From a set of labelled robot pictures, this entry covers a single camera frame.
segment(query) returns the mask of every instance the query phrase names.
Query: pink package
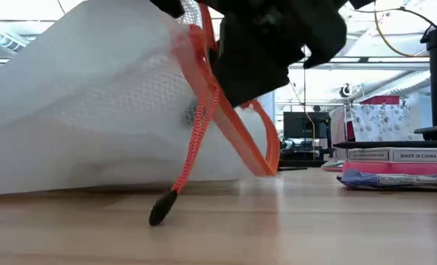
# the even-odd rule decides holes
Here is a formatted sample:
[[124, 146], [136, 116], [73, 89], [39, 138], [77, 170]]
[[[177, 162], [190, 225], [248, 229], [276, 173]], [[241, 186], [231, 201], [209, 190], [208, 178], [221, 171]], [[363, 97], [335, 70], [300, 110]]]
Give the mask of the pink package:
[[353, 169], [371, 174], [437, 174], [437, 164], [346, 162], [343, 173]]

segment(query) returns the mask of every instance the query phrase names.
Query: mesh bag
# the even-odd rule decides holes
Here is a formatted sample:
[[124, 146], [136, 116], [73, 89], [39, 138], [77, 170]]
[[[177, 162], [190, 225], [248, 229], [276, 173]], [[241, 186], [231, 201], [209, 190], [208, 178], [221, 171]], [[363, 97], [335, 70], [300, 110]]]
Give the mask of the mesh bag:
[[85, 1], [0, 70], [0, 194], [276, 174], [271, 120], [230, 106], [184, 6]]

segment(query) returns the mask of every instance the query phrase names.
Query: computer monitor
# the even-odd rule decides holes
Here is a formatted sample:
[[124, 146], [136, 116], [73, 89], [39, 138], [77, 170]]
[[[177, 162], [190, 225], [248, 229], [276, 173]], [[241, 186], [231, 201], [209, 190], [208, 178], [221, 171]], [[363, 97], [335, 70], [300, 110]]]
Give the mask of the computer monitor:
[[[315, 123], [315, 138], [326, 139], [328, 135], [329, 113], [308, 113]], [[284, 112], [285, 138], [313, 138], [312, 122], [306, 113]]]

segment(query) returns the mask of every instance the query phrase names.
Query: desk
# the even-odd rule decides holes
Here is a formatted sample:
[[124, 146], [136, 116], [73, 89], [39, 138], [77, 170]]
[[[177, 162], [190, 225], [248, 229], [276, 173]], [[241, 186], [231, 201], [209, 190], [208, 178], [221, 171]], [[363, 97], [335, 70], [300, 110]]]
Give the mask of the desk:
[[157, 194], [0, 197], [0, 265], [437, 264], [437, 193], [347, 191], [320, 169]]

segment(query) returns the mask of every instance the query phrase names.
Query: black cord stopper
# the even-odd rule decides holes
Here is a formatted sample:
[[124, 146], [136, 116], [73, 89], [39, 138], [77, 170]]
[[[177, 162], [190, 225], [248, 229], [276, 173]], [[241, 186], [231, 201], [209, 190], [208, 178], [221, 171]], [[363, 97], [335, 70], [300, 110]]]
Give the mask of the black cord stopper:
[[161, 224], [161, 222], [166, 218], [166, 215], [171, 210], [177, 199], [177, 191], [169, 191], [163, 195], [156, 204], [154, 204], [153, 209], [150, 214], [150, 226], [156, 226]]

